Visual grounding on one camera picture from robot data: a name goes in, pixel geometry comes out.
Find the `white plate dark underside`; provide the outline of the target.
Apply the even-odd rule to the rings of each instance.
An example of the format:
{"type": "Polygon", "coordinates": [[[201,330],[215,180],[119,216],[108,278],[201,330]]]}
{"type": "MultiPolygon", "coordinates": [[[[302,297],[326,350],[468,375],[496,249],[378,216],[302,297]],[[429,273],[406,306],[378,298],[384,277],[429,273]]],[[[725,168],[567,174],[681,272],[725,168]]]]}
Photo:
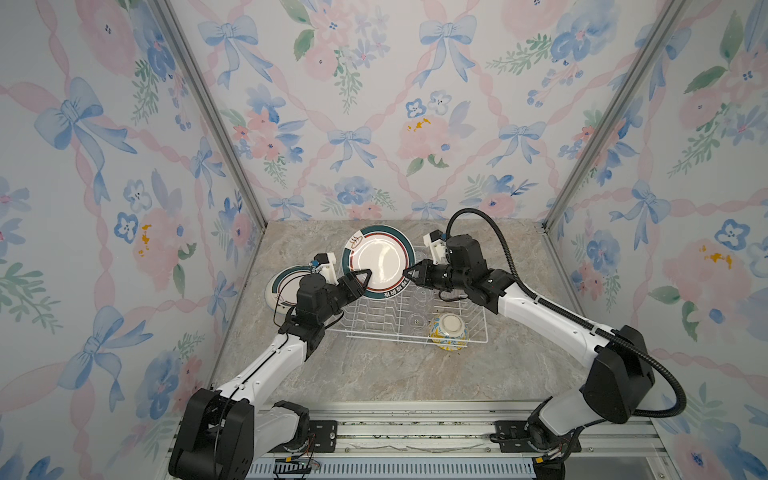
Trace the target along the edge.
{"type": "Polygon", "coordinates": [[[373,225],[356,231],[346,242],[341,268],[344,274],[370,270],[364,295],[383,300],[399,295],[410,283],[403,271],[414,266],[415,251],[400,230],[373,225]]]}

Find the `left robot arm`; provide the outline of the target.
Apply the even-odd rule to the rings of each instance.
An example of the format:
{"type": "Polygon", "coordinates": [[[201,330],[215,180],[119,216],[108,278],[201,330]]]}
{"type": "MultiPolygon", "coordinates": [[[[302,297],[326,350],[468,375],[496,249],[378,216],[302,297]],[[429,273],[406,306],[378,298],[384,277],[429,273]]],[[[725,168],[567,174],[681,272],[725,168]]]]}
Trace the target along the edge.
{"type": "Polygon", "coordinates": [[[369,269],[330,283],[320,273],[299,282],[296,303],[269,347],[240,374],[190,398],[173,445],[169,474],[178,479],[243,479],[253,461],[278,446],[308,441],[309,411],[288,401],[259,410],[277,387],[302,366],[325,336],[327,321],[363,297],[369,269]]]}

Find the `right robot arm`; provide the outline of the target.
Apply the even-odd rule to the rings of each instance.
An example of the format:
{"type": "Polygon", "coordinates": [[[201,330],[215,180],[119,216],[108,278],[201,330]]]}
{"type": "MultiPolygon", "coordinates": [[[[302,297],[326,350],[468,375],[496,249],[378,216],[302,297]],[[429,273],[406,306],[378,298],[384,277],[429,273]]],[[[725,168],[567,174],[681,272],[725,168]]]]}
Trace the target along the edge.
{"type": "Polygon", "coordinates": [[[543,401],[526,420],[522,439],[540,453],[540,464],[567,459],[585,429],[624,424],[637,412],[655,383],[638,331],[628,326],[614,331],[526,292],[511,272],[489,267],[469,235],[427,239],[431,258],[405,269],[405,278],[439,292],[460,290],[475,305],[527,326],[588,368],[582,386],[543,401]]]}

